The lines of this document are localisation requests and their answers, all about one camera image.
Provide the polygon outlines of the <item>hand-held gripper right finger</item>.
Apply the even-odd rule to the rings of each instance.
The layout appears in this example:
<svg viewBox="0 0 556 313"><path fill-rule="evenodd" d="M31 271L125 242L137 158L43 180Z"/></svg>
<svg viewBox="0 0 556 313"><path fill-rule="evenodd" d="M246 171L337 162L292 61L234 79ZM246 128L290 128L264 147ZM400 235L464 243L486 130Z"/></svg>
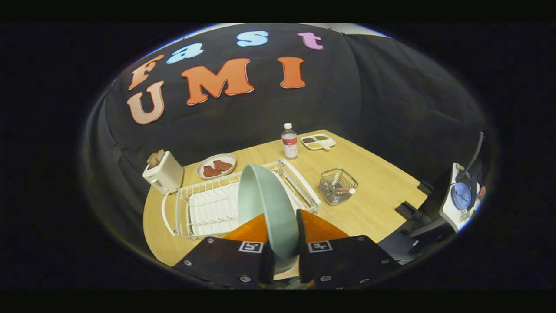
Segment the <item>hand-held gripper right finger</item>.
<svg viewBox="0 0 556 313"><path fill-rule="evenodd" d="M368 236L350 236L317 214L297 210L298 277L308 289L358 289L401 269Z"/></svg>

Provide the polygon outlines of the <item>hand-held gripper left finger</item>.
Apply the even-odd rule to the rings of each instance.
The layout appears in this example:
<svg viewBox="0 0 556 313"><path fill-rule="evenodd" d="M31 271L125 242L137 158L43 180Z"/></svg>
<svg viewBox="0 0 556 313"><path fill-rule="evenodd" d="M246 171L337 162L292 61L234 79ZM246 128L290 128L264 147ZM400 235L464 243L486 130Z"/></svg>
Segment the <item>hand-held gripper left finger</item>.
<svg viewBox="0 0 556 313"><path fill-rule="evenodd" d="M203 238L173 268L223 289L264 289L273 283L275 275L264 214L222 238Z"/></svg>

